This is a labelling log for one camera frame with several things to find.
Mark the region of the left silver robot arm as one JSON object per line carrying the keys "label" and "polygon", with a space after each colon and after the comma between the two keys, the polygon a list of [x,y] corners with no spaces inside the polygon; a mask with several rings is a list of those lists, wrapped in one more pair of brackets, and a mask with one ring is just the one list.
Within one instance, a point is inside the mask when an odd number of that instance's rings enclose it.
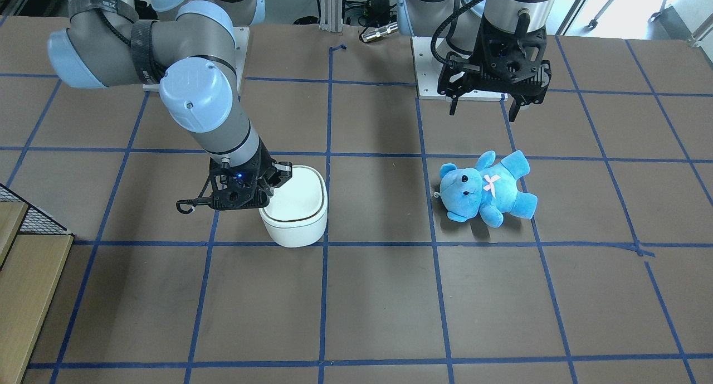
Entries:
{"label": "left silver robot arm", "polygon": [[555,0],[397,0],[397,25],[414,37],[431,92],[458,100],[472,92],[511,97],[509,121],[542,104],[551,82],[546,21]]}

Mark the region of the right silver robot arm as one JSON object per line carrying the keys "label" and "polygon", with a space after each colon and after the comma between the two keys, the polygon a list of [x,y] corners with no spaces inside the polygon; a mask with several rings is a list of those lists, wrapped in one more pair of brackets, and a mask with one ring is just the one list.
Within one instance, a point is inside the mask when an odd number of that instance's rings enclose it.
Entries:
{"label": "right silver robot arm", "polygon": [[232,20],[262,21],[264,0],[150,0],[158,20],[141,19],[133,0],[68,2],[70,26],[47,41],[60,79],[76,89],[157,85],[173,120],[211,156],[211,195],[177,209],[265,208],[292,163],[271,157],[240,104]]}

